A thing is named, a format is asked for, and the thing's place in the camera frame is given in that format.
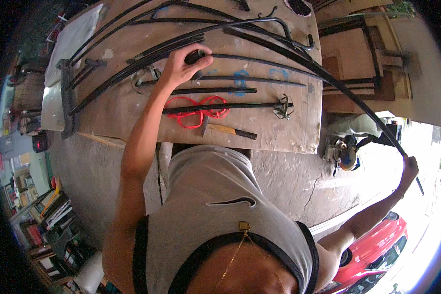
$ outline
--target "man's right hand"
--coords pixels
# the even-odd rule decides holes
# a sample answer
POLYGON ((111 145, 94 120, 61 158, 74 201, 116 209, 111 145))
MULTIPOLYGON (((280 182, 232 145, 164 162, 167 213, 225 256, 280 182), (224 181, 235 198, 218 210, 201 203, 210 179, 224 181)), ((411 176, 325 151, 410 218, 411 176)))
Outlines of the man's right hand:
POLYGON ((410 184, 412 184, 413 180, 417 177, 418 172, 417 159, 413 156, 408 157, 408 155, 404 154, 404 171, 397 190, 405 193, 410 187, 410 184))

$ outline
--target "hammer head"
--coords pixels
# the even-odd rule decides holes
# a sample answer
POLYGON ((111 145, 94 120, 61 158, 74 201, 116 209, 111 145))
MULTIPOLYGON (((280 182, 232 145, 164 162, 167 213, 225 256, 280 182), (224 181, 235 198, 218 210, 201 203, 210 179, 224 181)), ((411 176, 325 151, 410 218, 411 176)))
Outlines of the hammer head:
POLYGON ((203 124, 201 125, 201 136, 202 137, 204 137, 204 134, 206 133, 208 123, 209 123, 209 116, 204 115, 203 124))

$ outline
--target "red car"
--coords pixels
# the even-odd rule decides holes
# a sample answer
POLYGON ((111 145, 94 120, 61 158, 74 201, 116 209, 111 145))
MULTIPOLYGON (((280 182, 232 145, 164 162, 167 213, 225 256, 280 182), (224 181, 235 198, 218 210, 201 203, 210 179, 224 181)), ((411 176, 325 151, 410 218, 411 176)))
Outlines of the red car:
POLYGON ((364 294, 385 275, 407 243, 407 223, 395 212, 341 255, 333 281, 320 294, 364 294))

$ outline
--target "blue marking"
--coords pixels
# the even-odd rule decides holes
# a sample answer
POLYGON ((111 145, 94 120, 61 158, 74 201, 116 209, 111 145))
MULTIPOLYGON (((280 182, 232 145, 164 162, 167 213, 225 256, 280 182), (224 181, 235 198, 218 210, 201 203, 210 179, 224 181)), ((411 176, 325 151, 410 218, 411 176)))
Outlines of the blue marking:
POLYGON ((285 70, 277 70, 277 69, 271 68, 268 71, 268 77, 270 79, 277 78, 277 79, 282 79, 282 80, 288 80, 289 74, 285 70))
POLYGON ((169 9, 168 6, 167 6, 167 7, 160 8, 159 10, 157 10, 157 11, 154 13, 153 18, 157 18, 157 16, 159 16, 159 12, 160 12, 160 11, 164 11, 165 14, 162 15, 162 16, 163 16, 163 17, 167 17, 167 16, 168 16, 168 9, 169 9))
POLYGON ((218 72, 220 72, 220 71, 221 71, 221 70, 215 68, 215 69, 213 69, 212 71, 207 72, 207 74, 208 74, 208 75, 212 75, 212 74, 216 74, 216 73, 218 73, 218 72))
MULTIPOLYGON (((246 70, 241 70, 241 71, 234 73, 234 77, 249 77, 249 76, 250 76, 250 74, 248 74, 248 72, 246 70)), ((245 84, 245 81, 241 80, 241 79, 234 80, 234 83, 237 87, 240 87, 240 88, 247 87, 247 85, 245 84)), ((242 97, 244 95, 245 95, 245 93, 235 93, 235 96, 239 96, 239 97, 242 97)))

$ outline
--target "gold necklace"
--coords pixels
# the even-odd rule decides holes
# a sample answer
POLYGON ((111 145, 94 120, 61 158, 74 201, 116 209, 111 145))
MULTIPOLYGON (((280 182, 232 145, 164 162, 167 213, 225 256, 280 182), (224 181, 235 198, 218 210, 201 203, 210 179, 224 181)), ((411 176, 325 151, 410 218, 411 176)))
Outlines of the gold necklace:
MULTIPOLYGON (((234 256, 232 257, 232 259, 230 259, 229 265, 228 265, 227 268, 225 269, 224 274, 222 275, 220 281, 217 283, 217 286, 216 286, 216 287, 218 287, 218 286, 222 283, 222 281, 224 280, 225 275, 226 275, 227 272, 229 271, 229 268, 230 268, 230 266, 232 265, 232 263, 234 262, 234 259, 235 259, 235 257, 237 256, 238 251, 240 250, 240 248, 242 247, 242 244, 243 244, 244 241, 245 241, 245 238, 248 238, 249 241, 253 244, 253 247, 255 247, 256 250, 258 251, 259 255, 262 256, 263 259, 266 259, 266 256, 264 256, 263 252, 261 252, 261 250, 259 249, 258 245, 255 244, 255 242, 253 242, 252 238, 250 238, 250 236, 249 236, 248 233, 247 233, 247 232, 250 230, 250 224, 249 224, 247 221, 239 221, 239 222, 238 222, 238 228, 239 228, 240 231, 243 231, 243 232, 244 232, 244 236, 243 236, 242 240, 240 241, 240 244, 238 245, 237 250, 235 250, 235 254, 234 254, 234 256)), ((279 283, 281 283, 282 292, 283 292, 283 293, 286 293, 286 289, 285 289, 284 284, 282 283, 282 280, 281 280, 281 278, 279 277, 278 273, 273 269, 273 267, 271 267, 270 269, 274 272, 276 278, 279 280, 279 283)))

